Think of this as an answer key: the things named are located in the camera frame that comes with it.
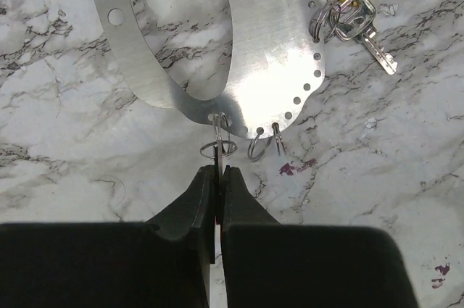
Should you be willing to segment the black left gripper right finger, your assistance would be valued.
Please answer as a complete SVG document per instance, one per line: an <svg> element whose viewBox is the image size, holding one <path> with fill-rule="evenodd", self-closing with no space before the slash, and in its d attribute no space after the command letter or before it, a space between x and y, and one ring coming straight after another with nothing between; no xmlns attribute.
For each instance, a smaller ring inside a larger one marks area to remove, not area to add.
<svg viewBox="0 0 464 308"><path fill-rule="evenodd" d="M221 248L230 307L416 307L402 255L377 228L283 225L224 174Z"/></svg>

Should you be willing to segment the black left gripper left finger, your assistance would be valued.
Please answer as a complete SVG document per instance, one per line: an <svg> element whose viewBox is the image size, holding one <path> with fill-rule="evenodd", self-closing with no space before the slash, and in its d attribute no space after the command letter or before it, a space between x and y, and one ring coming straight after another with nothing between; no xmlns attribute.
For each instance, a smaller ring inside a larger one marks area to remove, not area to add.
<svg viewBox="0 0 464 308"><path fill-rule="evenodd" d="M216 171L146 222L1 226L3 307L207 307Z"/></svg>

